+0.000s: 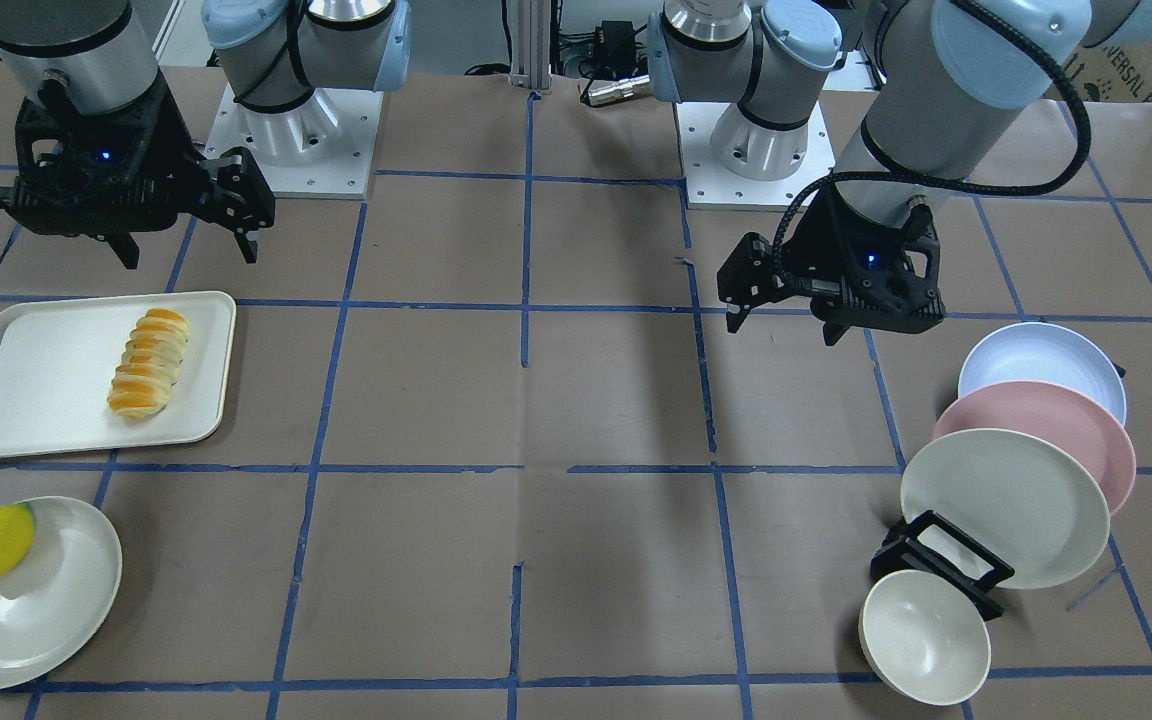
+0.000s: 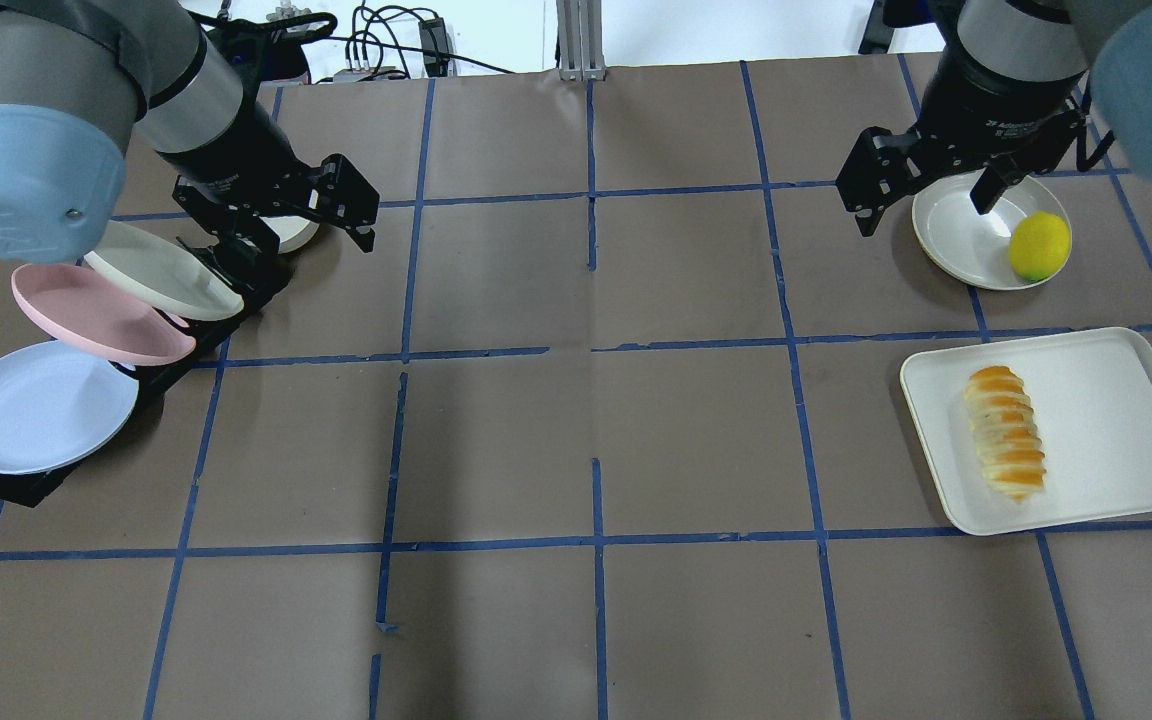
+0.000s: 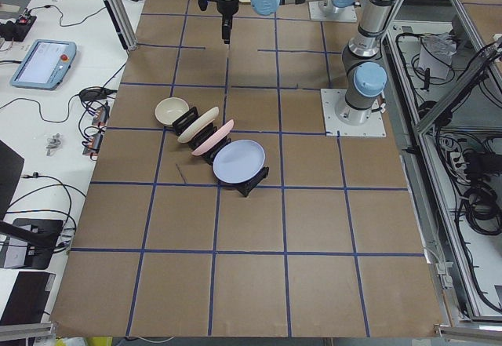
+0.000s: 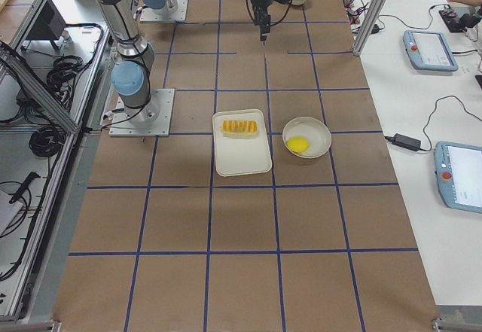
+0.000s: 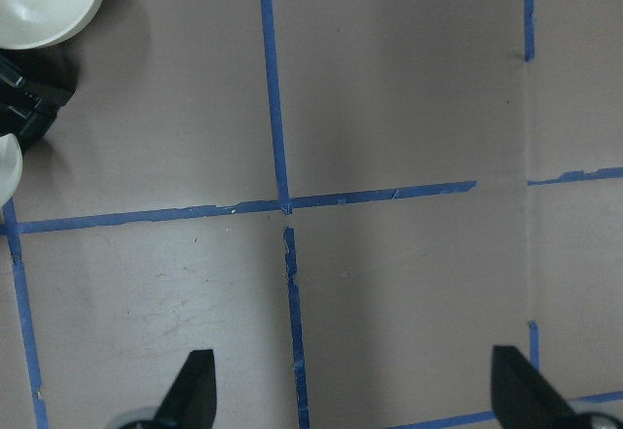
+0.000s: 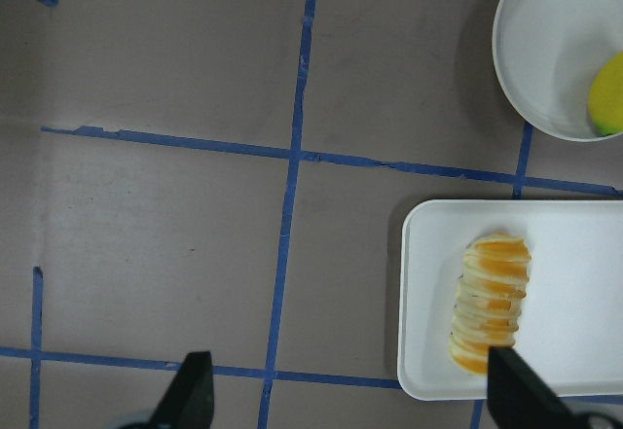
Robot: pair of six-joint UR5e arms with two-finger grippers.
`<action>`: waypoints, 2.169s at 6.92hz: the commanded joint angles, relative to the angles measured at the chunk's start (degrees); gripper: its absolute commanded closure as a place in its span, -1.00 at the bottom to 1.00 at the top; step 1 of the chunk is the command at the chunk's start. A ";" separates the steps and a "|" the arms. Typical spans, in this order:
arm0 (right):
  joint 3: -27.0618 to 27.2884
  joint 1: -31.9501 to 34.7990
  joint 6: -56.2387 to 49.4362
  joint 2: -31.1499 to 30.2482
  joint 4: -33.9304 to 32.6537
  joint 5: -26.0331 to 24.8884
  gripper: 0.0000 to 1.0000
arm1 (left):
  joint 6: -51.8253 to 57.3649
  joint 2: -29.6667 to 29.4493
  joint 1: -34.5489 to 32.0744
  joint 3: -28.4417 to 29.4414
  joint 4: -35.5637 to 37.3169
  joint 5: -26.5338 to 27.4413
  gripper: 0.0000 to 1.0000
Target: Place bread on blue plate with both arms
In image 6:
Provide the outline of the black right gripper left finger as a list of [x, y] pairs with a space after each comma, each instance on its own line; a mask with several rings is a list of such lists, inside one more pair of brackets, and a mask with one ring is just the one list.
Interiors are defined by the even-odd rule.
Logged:
[[191, 352], [186, 355], [146, 427], [207, 429], [214, 412], [211, 353]]

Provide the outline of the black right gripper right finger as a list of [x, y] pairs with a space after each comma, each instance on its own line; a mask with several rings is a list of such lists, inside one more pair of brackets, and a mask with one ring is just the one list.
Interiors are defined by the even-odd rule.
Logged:
[[487, 405], [499, 428], [620, 428], [603, 411], [572, 411], [511, 347], [488, 354]]

